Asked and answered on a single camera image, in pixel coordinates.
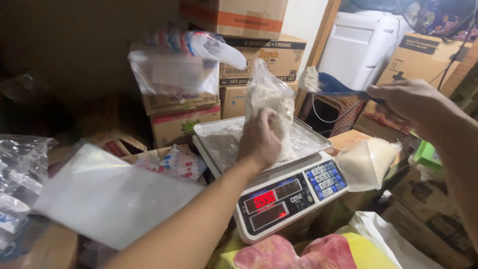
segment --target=forearm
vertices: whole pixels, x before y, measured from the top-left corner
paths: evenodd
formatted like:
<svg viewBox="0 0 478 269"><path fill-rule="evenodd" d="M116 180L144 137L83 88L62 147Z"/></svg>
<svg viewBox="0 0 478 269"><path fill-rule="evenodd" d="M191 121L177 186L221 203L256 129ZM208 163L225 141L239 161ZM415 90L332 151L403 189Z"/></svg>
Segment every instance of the forearm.
<svg viewBox="0 0 478 269"><path fill-rule="evenodd" d="M123 250L107 268L204 268L240 194L259 170L250 161L235 164L180 211Z"/></svg>
<svg viewBox="0 0 478 269"><path fill-rule="evenodd" d="M430 128L432 143L443 162L447 186L456 201L465 228L478 247L478 123L456 106L445 106Z"/></svg>

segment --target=pink cloth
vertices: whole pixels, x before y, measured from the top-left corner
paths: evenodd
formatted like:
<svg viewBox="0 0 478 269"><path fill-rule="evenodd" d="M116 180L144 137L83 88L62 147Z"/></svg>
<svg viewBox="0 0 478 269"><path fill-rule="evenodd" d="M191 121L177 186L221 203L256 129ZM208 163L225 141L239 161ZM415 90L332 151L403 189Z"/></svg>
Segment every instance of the pink cloth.
<svg viewBox="0 0 478 269"><path fill-rule="evenodd" d="M234 263L241 269L357 269L347 239L335 234L314 240L301 257L289 241L272 235L240 250Z"/></svg>

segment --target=metal tray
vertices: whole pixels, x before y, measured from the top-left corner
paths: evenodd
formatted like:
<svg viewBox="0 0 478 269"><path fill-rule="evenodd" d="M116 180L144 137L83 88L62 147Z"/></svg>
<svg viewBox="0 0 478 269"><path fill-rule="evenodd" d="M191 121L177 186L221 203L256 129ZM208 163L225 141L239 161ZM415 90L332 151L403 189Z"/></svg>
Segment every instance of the metal tray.
<svg viewBox="0 0 478 269"><path fill-rule="evenodd" d="M200 123L194 126L199 141L214 165L221 173L234 163L239 143L237 137L242 134L245 117L220 120L215 122ZM308 125L294 118L291 128L291 145L294 153L290 160L277 162L267 170L299 161L332 146L325 137L316 133Z"/></svg>

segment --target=blue plastic scoop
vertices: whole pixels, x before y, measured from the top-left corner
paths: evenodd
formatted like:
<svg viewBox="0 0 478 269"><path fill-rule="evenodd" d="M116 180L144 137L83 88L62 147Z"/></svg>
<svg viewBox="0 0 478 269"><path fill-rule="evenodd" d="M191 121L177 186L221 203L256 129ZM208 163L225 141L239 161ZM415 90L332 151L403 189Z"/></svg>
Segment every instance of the blue plastic scoop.
<svg viewBox="0 0 478 269"><path fill-rule="evenodd" d="M361 99L372 100L376 103L385 103L385 100L372 98L367 92L352 90L342 84L332 75L317 72L315 67L307 67L299 79L299 87L310 93L322 96L358 96Z"/></svg>

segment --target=wall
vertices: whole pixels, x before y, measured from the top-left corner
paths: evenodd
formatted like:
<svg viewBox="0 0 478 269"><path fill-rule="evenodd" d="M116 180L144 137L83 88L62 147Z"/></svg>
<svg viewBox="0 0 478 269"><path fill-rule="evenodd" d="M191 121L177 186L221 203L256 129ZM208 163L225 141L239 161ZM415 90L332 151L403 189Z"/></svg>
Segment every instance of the wall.
<svg viewBox="0 0 478 269"><path fill-rule="evenodd" d="M327 0L289 0L282 32L307 40L297 77L305 69L326 6Z"/></svg>
<svg viewBox="0 0 478 269"><path fill-rule="evenodd" d="M178 0L0 1L0 64L38 74L67 103L139 94L128 44L178 16Z"/></svg>

